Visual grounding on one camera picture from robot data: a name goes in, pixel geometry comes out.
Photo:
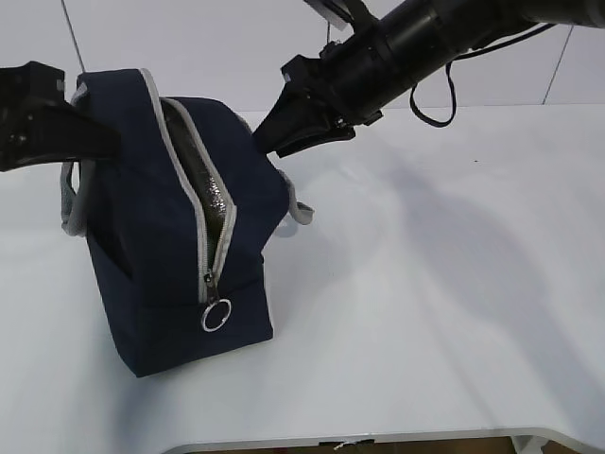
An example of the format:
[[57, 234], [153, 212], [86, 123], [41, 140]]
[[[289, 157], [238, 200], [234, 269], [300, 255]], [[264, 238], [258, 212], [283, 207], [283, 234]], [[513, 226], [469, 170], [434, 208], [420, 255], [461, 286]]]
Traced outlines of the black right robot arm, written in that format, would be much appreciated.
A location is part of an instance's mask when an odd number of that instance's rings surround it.
[[281, 69], [285, 86], [255, 130], [259, 150], [280, 157], [351, 140], [382, 108], [453, 61], [516, 44], [556, 25], [604, 26], [601, 1], [404, 1], [386, 16], [362, 1], [312, 1], [337, 28], [354, 33], [315, 58]]

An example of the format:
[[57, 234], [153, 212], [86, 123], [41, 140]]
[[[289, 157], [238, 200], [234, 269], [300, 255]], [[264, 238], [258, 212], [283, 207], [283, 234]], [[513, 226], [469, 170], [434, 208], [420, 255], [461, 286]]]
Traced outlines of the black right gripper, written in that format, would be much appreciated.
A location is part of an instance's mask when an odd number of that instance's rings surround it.
[[282, 74], [302, 92], [285, 87], [253, 133], [260, 152], [280, 158], [355, 138], [353, 127], [331, 126], [328, 109], [349, 125], [361, 125], [392, 100], [390, 68], [373, 43], [331, 42], [315, 59], [295, 56]]

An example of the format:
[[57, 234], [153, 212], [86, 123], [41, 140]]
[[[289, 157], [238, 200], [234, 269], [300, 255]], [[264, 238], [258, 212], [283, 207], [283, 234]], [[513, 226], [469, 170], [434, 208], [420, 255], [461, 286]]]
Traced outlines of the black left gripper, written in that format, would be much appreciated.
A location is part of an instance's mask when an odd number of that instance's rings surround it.
[[38, 61], [1, 69], [1, 169], [110, 160], [118, 132], [74, 108], [62, 108], [65, 73]]

